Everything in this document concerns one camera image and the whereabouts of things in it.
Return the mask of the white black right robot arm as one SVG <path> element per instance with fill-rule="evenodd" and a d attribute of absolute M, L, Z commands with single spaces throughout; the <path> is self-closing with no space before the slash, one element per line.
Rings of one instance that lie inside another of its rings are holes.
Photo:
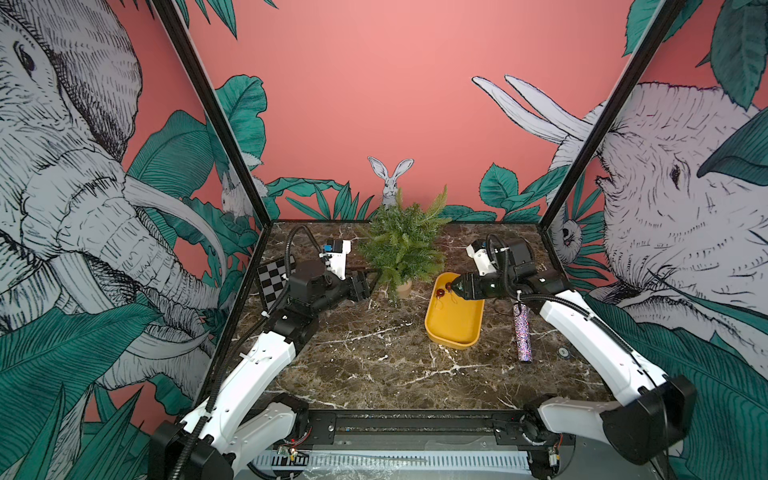
<path fill-rule="evenodd" d="M 508 299 L 553 326 L 599 374 L 610 402 L 542 397 L 525 407 L 526 439 L 546 445 L 570 434 L 611 446 L 623 459 L 643 465 L 688 435 L 697 390 L 684 376 L 671 377 L 616 333 L 556 270 L 537 269 L 522 238 L 494 234 L 466 248 L 475 271 L 462 273 L 451 292 L 468 301 Z"/>

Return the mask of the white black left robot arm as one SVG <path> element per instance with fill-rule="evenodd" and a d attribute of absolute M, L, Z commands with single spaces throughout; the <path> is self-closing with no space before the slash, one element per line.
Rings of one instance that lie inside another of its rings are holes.
<path fill-rule="evenodd" d="M 239 364 L 181 421 L 152 435 L 148 478 L 233 479 L 273 445 L 308 437 L 305 402 L 280 394 L 252 408 L 317 332 L 321 313 L 368 299 L 379 277 L 377 269 L 342 273 L 321 259 L 298 263 Z"/>

